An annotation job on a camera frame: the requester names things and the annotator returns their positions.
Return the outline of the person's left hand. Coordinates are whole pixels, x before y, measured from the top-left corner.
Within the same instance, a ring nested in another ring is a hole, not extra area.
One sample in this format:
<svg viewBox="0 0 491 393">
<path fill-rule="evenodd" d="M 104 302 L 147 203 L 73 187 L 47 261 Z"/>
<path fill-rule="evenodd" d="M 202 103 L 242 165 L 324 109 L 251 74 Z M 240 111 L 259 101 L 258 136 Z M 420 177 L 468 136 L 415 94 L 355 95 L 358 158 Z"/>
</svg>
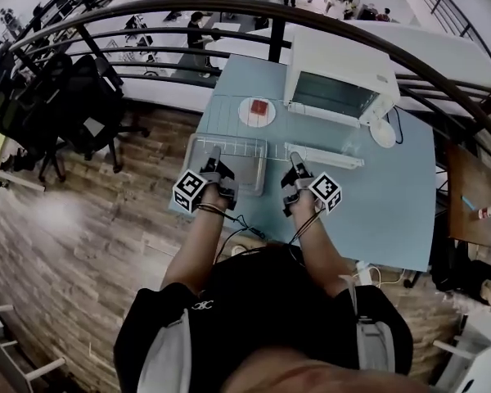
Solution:
<svg viewBox="0 0 491 393">
<path fill-rule="evenodd" d="M 200 203 L 208 203 L 217 206 L 221 210 L 227 211 L 228 200 L 218 192 L 218 185 L 210 183 L 206 185 L 201 193 Z"/>
</svg>

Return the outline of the white power strip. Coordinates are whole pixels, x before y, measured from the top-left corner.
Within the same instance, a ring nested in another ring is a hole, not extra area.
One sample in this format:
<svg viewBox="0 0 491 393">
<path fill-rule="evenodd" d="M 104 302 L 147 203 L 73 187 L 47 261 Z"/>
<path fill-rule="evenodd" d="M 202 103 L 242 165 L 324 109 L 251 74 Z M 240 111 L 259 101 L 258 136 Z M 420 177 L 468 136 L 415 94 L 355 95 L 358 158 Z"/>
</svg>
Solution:
<svg viewBox="0 0 491 393">
<path fill-rule="evenodd" d="M 372 270 L 373 266 L 369 263 L 361 260 L 356 263 L 356 271 L 354 276 L 360 285 L 368 286 L 374 284 Z"/>
</svg>

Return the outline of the black office chair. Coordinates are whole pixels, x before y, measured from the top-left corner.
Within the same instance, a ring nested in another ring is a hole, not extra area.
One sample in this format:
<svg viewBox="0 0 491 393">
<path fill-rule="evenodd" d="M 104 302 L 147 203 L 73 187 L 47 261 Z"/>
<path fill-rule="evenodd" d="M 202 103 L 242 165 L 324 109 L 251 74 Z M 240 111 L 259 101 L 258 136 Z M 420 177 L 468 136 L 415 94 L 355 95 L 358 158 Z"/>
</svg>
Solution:
<svg viewBox="0 0 491 393">
<path fill-rule="evenodd" d="M 0 133 L 18 143 L 15 155 L 0 164 L 7 172 L 32 171 L 38 162 L 42 167 L 38 180 L 45 181 L 45 170 L 52 164 L 56 176 L 65 181 L 56 153 L 65 144 L 58 142 L 56 114 L 50 107 L 61 89 L 64 73 L 72 66 L 71 58 L 63 53 L 52 56 L 30 82 L 17 75 L 4 73 L 0 78 Z"/>
<path fill-rule="evenodd" d="M 117 160 L 115 139 L 121 133 L 140 133 L 148 137 L 150 131 L 139 125 L 123 125 L 126 107 L 122 97 L 99 72 L 100 63 L 92 56 L 80 57 L 67 71 L 61 88 L 60 137 L 85 160 L 108 148 L 114 173 L 122 170 Z"/>
</svg>

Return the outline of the brown wooden table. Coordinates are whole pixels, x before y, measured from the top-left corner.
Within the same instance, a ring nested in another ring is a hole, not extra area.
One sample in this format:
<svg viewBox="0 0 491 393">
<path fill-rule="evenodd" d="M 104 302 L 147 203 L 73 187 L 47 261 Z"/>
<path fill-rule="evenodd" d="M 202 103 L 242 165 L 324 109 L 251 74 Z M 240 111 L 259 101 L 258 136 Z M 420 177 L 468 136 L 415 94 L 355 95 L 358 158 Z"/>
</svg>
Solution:
<svg viewBox="0 0 491 393">
<path fill-rule="evenodd" d="M 456 240 L 491 247 L 491 218 L 478 210 L 491 206 L 491 169 L 465 149 L 446 145 L 448 174 L 448 235 Z M 475 210 L 462 201 L 465 196 Z"/>
</svg>

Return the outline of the white toaster oven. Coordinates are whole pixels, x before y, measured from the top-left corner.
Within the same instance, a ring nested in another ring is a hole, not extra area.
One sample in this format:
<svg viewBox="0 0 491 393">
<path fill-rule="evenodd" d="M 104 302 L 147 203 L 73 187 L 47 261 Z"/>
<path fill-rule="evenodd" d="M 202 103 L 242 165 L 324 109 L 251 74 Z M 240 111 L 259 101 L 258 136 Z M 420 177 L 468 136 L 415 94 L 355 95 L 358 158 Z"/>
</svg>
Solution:
<svg viewBox="0 0 491 393">
<path fill-rule="evenodd" d="M 367 127 L 399 102 L 390 57 L 333 34 L 296 27 L 282 101 L 297 124 Z"/>
</svg>

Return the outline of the white round plate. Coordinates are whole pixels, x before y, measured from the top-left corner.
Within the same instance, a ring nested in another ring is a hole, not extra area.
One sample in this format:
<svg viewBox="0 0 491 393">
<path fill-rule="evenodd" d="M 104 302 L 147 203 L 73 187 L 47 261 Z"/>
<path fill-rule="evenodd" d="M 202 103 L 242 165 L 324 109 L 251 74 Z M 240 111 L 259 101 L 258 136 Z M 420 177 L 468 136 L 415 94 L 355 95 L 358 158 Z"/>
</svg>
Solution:
<svg viewBox="0 0 491 393">
<path fill-rule="evenodd" d="M 268 113 L 265 116 L 254 115 L 250 113 L 250 104 L 254 99 L 269 102 Z M 238 107 L 238 115 L 241 122 L 252 128 L 262 128 L 270 125 L 276 117 L 276 108 L 271 101 L 259 97 L 247 97 Z"/>
<path fill-rule="evenodd" d="M 373 120 L 369 130 L 374 141 L 383 148 L 389 149 L 396 144 L 396 134 L 390 123 L 383 119 Z"/>
</svg>

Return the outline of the grey metal baking tray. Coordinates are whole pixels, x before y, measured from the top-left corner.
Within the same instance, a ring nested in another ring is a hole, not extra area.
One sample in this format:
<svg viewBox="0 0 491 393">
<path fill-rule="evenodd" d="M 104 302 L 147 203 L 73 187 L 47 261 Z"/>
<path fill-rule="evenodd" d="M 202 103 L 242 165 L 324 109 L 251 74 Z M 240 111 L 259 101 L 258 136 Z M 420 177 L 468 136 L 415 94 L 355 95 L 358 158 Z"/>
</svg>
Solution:
<svg viewBox="0 0 491 393">
<path fill-rule="evenodd" d="M 268 142 L 256 138 L 194 133 L 189 137 L 182 171 L 198 171 L 214 146 L 221 147 L 221 161 L 235 174 L 239 194 L 260 197 L 264 191 Z"/>
</svg>

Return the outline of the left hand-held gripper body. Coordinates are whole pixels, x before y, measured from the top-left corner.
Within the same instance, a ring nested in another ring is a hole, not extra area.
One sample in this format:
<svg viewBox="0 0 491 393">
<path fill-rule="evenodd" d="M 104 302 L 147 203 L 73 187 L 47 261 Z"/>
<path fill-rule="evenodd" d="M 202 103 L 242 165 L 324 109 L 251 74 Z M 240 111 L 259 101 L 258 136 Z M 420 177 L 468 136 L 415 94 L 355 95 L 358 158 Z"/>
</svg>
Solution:
<svg viewBox="0 0 491 393">
<path fill-rule="evenodd" d="M 218 194 L 227 200 L 227 208 L 234 210 L 238 196 L 238 183 L 218 172 L 196 173 L 186 169 L 173 186 L 173 201 L 185 211 L 192 213 L 201 203 L 205 187 L 215 184 Z"/>
</svg>

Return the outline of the person's right hand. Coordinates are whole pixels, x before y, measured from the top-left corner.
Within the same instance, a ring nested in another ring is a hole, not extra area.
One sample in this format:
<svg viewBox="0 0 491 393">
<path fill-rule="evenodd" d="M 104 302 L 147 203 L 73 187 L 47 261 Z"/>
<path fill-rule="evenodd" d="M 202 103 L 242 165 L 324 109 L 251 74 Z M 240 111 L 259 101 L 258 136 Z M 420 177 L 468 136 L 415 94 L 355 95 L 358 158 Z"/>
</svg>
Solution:
<svg viewBox="0 0 491 393">
<path fill-rule="evenodd" d="M 290 206 L 295 222 L 304 222 L 316 213 L 316 207 L 322 208 L 322 203 L 308 189 L 299 191 L 299 198 Z"/>
</svg>

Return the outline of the white wooden shelf frame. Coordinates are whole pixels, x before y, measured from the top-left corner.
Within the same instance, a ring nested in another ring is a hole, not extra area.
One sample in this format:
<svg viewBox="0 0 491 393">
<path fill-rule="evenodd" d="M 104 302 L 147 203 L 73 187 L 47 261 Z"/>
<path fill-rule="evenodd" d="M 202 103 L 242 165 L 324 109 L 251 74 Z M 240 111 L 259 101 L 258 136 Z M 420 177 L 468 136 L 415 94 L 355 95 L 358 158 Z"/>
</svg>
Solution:
<svg viewBox="0 0 491 393">
<path fill-rule="evenodd" d="M 12 312 L 14 310 L 13 305 L 0 305 L 0 313 Z M 32 386 L 34 380 L 66 364 L 65 358 L 60 357 L 27 373 L 20 368 L 9 353 L 8 349 L 17 345 L 17 341 L 0 341 L 0 372 L 16 393 L 34 393 Z"/>
</svg>

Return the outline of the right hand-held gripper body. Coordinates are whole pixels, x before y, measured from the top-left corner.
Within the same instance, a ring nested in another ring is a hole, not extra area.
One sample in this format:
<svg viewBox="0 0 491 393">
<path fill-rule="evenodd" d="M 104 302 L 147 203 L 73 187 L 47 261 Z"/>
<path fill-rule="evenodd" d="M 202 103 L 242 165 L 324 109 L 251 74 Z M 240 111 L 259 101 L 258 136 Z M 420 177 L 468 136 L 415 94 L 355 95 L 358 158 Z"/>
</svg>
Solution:
<svg viewBox="0 0 491 393">
<path fill-rule="evenodd" d="M 322 203 L 327 214 L 341 202 L 341 186 L 325 172 L 315 177 L 312 174 L 299 176 L 295 171 L 289 171 L 282 178 L 281 186 L 286 194 L 283 198 L 285 216 L 291 216 L 290 206 L 299 200 L 304 190 L 310 191 L 314 199 Z"/>
</svg>

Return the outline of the person's right forearm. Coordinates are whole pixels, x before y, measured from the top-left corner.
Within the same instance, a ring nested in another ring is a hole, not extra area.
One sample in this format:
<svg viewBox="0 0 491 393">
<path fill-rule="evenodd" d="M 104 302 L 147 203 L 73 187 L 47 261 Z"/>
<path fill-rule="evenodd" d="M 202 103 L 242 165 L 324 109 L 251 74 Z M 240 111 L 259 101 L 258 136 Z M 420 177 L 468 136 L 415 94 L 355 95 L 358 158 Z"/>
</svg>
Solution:
<svg viewBox="0 0 491 393">
<path fill-rule="evenodd" d="M 311 279 L 331 297 L 346 289 L 344 277 L 351 274 L 348 263 L 332 243 L 322 221 L 316 219 L 311 223 L 299 241 Z"/>
</svg>

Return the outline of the wire oven rack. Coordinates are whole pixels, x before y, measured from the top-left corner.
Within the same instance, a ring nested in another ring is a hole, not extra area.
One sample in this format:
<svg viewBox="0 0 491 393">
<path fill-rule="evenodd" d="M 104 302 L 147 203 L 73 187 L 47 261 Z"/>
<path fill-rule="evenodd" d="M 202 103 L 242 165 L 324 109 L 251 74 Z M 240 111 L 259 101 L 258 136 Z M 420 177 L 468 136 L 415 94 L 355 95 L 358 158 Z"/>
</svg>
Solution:
<svg viewBox="0 0 491 393">
<path fill-rule="evenodd" d="M 196 134 L 206 150 L 220 147 L 225 155 L 288 161 L 293 152 L 305 160 L 309 153 L 295 115 L 270 97 L 214 94 Z"/>
</svg>

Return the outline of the black chair with clothes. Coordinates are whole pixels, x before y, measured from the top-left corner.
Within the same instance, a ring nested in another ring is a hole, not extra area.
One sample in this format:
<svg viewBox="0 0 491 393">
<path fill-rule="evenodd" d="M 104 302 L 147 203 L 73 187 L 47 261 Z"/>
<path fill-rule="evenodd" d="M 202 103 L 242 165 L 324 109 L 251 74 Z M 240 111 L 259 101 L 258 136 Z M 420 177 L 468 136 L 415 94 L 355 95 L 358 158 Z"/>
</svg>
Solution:
<svg viewBox="0 0 491 393">
<path fill-rule="evenodd" d="M 461 294 L 487 305 L 480 297 L 480 288 L 485 280 L 491 280 L 491 264 L 471 260 L 466 242 L 444 242 L 434 253 L 430 275 L 439 291 Z"/>
</svg>

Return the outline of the person's chin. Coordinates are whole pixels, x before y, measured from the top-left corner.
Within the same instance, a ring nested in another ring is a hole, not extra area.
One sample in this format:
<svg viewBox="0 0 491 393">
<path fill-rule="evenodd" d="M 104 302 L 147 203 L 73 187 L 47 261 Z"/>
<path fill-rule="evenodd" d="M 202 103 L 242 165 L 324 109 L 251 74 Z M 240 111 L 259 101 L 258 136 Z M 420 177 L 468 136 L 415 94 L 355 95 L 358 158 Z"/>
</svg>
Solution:
<svg viewBox="0 0 491 393">
<path fill-rule="evenodd" d="M 441 393 L 403 375 L 355 370 L 284 348 L 254 352 L 225 381 L 222 393 Z"/>
</svg>

